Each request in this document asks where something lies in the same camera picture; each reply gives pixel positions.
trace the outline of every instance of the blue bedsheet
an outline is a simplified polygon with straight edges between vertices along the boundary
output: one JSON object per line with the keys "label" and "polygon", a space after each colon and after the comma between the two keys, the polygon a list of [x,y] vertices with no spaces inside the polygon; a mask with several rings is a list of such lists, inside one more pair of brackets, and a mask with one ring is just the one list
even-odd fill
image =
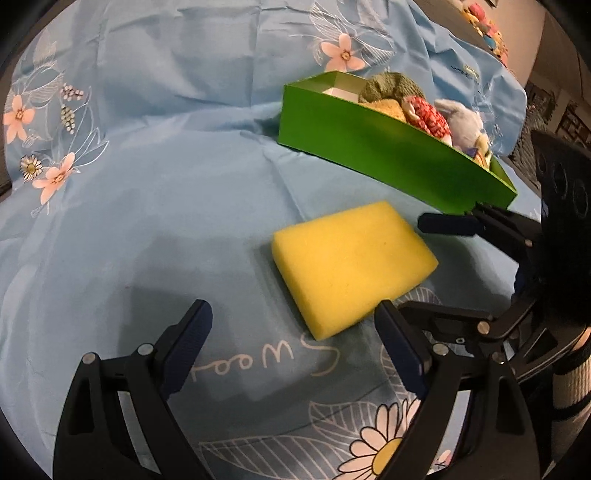
{"label": "blue bedsheet", "polygon": [[[287,225],[378,200],[413,225],[432,210],[276,143],[282,86],[322,72],[323,43],[343,34],[348,68],[402,71],[428,100],[480,111],[494,150],[512,150],[524,91],[412,1],[78,0],[22,56],[4,110],[0,404],[47,472],[80,357],[129,354],[203,298],[213,329],[170,406],[215,478],[379,473],[417,403],[371,321],[311,339],[269,247]],[[539,218],[508,174],[512,208]],[[480,239],[425,240],[440,266],[408,298],[506,308],[513,261]]]}

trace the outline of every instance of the yellow sponge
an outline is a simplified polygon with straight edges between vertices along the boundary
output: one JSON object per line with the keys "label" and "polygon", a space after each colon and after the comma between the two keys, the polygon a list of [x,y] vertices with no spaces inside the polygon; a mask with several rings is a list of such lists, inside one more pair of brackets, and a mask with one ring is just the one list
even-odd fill
{"label": "yellow sponge", "polygon": [[387,202],[285,228],[274,234],[272,253],[316,340],[354,325],[437,267],[427,245]]}

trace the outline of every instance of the white plush bunny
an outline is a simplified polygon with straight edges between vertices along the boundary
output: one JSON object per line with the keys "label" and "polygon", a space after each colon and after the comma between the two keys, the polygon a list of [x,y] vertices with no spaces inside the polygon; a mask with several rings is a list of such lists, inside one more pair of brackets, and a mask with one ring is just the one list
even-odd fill
{"label": "white plush bunny", "polygon": [[478,113],[454,100],[435,100],[435,108],[447,120],[454,147],[464,151],[476,146],[480,131],[484,128]]}

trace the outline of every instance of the metal bolt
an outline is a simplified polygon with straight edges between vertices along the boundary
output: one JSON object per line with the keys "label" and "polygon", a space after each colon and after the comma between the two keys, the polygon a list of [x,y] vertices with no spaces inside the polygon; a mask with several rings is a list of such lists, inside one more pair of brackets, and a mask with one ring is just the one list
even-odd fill
{"label": "metal bolt", "polygon": [[96,360],[96,355],[93,354],[92,352],[90,353],[86,353],[83,357],[82,357],[82,363],[85,365],[90,365],[92,362],[94,362]]}
{"label": "metal bolt", "polygon": [[151,354],[154,351],[154,345],[151,343],[143,343],[138,347],[138,353],[142,356]]}
{"label": "metal bolt", "polygon": [[436,343],[433,345],[433,352],[437,355],[446,356],[449,353],[449,348],[443,343]]}
{"label": "metal bolt", "polygon": [[492,354],[492,359],[498,363],[499,365],[502,365],[505,363],[505,355],[503,355],[501,352],[494,352]]}
{"label": "metal bolt", "polygon": [[485,320],[478,322],[476,328],[478,329],[478,333],[482,335],[488,335],[488,333],[491,331],[491,325]]}

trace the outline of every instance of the toy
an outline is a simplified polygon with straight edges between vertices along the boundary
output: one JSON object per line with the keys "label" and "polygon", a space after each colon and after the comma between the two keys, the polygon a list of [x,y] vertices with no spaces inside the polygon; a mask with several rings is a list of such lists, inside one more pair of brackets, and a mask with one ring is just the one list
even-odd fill
{"label": "toy", "polygon": [[478,20],[478,17],[475,17],[474,15],[472,15],[470,13],[470,11],[468,11],[468,10],[462,11],[461,14],[466,20],[468,20],[472,24],[472,26],[477,30],[477,32],[480,35],[482,35],[480,28],[478,28],[478,24],[480,23],[480,21]]}
{"label": "toy", "polygon": [[482,133],[484,124],[480,115],[454,100],[435,100],[435,107],[447,120],[453,146],[484,168],[489,168],[489,138]]}
{"label": "toy", "polygon": [[460,12],[464,11],[464,4],[462,3],[462,0],[447,0],[448,2],[450,2],[454,7],[456,7]]}
{"label": "toy", "polygon": [[383,72],[367,81],[359,94],[359,103],[371,103],[386,98],[402,103],[407,95],[425,98],[421,87],[410,77],[400,72]]}
{"label": "toy", "polygon": [[486,13],[479,4],[472,4],[467,9],[472,15],[474,15],[479,21],[486,22]]}
{"label": "toy", "polygon": [[447,120],[454,147],[465,150],[476,146],[476,140],[484,128],[478,113],[454,100],[435,100],[435,108]]}
{"label": "toy", "polygon": [[391,116],[392,118],[395,118],[401,122],[407,122],[400,103],[398,103],[393,98],[386,98],[384,100],[378,100],[377,102],[363,103],[362,105]]}
{"label": "toy", "polygon": [[402,110],[408,123],[443,143],[452,146],[452,135],[447,121],[433,105],[417,96],[406,96],[402,100]]}

